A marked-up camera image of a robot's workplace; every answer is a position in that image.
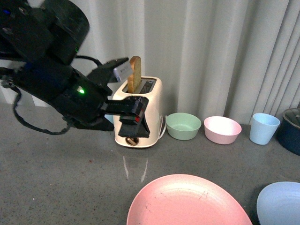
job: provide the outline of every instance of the plate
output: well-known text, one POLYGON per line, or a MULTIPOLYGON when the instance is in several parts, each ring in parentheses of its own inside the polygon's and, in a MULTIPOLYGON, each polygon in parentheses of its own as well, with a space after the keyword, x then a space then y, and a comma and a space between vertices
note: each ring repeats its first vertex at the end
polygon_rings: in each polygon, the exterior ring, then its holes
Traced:
POLYGON ((158 178, 133 200, 127 225, 252 225, 240 204, 209 180, 187 174, 158 178))
POLYGON ((261 225, 300 224, 300 183, 266 186, 257 198, 257 215, 261 225))

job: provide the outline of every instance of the cream toaster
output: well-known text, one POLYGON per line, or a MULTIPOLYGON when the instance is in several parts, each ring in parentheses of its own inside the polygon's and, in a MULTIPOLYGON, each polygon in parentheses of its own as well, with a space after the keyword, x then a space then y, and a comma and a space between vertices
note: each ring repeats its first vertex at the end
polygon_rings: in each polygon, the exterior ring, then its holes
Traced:
POLYGON ((123 100, 129 96, 146 97, 149 102, 145 110, 145 119, 148 124, 150 135, 144 137, 121 137, 118 135, 122 123, 119 121, 120 116, 113 116, 115 141, 123 146, 130 148, 147 148, 154 145, 165 131, 165 120, 162 115, 161 97, 162 82, 157 77, 141 77, 141 84, 133 94, 127 93, 127 80, 115 92, 113 100, 123 100))

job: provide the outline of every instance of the green led light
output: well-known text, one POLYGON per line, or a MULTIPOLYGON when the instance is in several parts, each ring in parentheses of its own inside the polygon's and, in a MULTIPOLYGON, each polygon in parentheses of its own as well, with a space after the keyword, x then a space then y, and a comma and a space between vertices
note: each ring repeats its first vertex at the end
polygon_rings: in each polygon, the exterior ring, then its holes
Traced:
POLYGON ((85 91, 84 91, 84 89, 83 89, 81 86, 78 86, 77 91, 78 91, 80 94, 85 94, 85 91))

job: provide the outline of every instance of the green bowl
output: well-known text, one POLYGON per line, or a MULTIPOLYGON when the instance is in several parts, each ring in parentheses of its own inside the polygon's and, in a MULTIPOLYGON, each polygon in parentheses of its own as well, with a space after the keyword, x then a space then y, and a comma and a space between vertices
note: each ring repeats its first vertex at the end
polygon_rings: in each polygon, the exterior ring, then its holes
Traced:
POLYGON ((201 127, 201 121, 196 116, 183 112, 167 116, 166 123, 169 135, 178 140, 194 138, 201 127))

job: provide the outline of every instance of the bread slice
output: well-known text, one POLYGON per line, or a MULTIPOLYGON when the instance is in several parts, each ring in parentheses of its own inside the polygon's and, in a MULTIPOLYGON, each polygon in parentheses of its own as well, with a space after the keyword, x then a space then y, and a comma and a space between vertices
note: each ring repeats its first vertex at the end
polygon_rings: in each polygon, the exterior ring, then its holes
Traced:
POLYGON ((141 57, 139 57, 139 56, 133 56, 129 62, 130 62, 133 74, 130 75, 127 79, 127 91, 128 91, 128 93, 133 94, 141 83, 142 60, 141 60, 141 57))

